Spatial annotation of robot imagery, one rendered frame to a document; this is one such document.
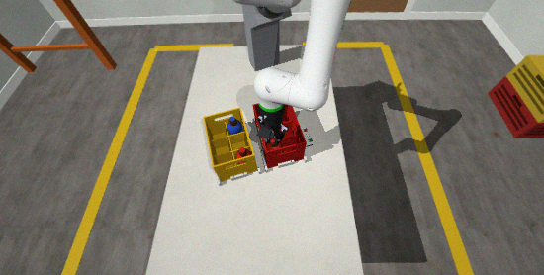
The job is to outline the yellow divided crate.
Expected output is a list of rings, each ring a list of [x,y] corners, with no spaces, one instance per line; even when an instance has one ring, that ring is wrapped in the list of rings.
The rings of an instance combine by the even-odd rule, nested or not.
[[[227,124],[231,117],[215,121],[215,118],[223,116],[227,116],[227,114],[213,117],[205,122],[212,165],[221,182],[229,180],[231,176],[244,172],[248,174],[258,171],[243,116],[233,114],[233,117],[241,122],[243,132],[231,136],[227,129]],[[236,155],[242,147],[248,149],[252,155],[236,159]],[[242,161],[245,162],[239,164]]]

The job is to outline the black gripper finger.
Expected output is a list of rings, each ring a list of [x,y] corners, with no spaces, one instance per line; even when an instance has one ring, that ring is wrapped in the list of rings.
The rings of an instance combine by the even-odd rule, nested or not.
[[[280,134],[280,130],[279,129],[276,129],[275,126],[273,126],[273,132],[275,133],[275,146],[278,146],[280,140],[283,139],[284,135],[285,135],[285,132],[287,131],[288,129],[288,126],[283,126],[281,124],[281,134]]]
[[[261,127],[261,125],[264,125],[264,124],[265,124],[265,123],[263,122],[263,120],[262,120],[262,116],[261,116],[261,115],[259,115],[259,117],[257,118],[257,121],[259,122],[260,127]],[[270,138],[270,139],[271,139],[271,138]],[[269,139],[269,141],[267,140],[267,143],[270,142],[270,139]]]

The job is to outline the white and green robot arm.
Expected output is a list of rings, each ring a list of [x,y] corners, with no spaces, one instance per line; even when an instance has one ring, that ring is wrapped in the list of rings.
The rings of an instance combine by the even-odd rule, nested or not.
[[[276,18],[298,5],[301,0],[233,1],[256,6],[263,16]],[[284,115],[285,105],[316,111],[326,103],[334,56],[350,2],[351,0],[311,0],[300,72],[294,74],[268,67],[262,69],[254,79],[259,112],[264,119],[280,119]]]

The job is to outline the red crate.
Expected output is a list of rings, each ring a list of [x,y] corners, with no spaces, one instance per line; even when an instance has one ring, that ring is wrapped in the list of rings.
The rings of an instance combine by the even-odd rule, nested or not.
[[[262,150],[264,153],[264,157],[267,168],[278,166],[279,163],[287,162],[290,160],[299,161],[304,159],[305,149],[306,149],[306,140],[303,135],[303,132],[301,130],[300,124],[298,122],[298,119],[296,117],[295,111],[293,109],[293,106],[285,105],[285,112],[282,116],[282,123],[283,126],[288,126],[287,131],[285,132],[285,135],[280,141],[282,147],[269,150],[266,149],[267,142],[264,142],[263,137],[260,138]],[[254,118],[255,118],[255,124],[257,131],[260,129],[259,122],[257,121],[257,118],[259,117],[260,112],[259,108],[254,111]],[[259,125],[259,126],[258,126]],[[264,147],[265,146],[265,147]],[[282,152],[280,154],[276,154],[277,152]]]

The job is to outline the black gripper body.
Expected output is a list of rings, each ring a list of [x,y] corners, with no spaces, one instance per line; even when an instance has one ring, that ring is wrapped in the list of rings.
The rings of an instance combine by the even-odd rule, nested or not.
[[[275,120],[275,121],[269,121],[269,120],[266,120],[266,119],[264,119],[262,117],[262,120],[267,126],[271,126],[271,127],[275,126],[276,129],[281,128],[281,124],[283,125],[282,117],[280,119],[278,119],[278,120]]]

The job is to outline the white paper pick list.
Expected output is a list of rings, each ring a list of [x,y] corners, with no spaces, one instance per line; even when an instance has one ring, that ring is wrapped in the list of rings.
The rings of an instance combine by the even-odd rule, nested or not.
[[[313,143],[313,141],[312,141],[312,138],[311,138],[311,136],[310,136],[310,134],[309,134],[309,132],[308,132],[308,130],[307,130],[307,128],[306,128],[305,123],[304,123],[304,122],[300,122],[299,124],[300,124],[300,127],[301,127],[301,129],[302,129],[302,132],[303,132],[303,135],[304,135],[304,137],[305,137],[305,140],[306,140],[306,142],[307,142],[306,148],[315,146],[314,143]]]

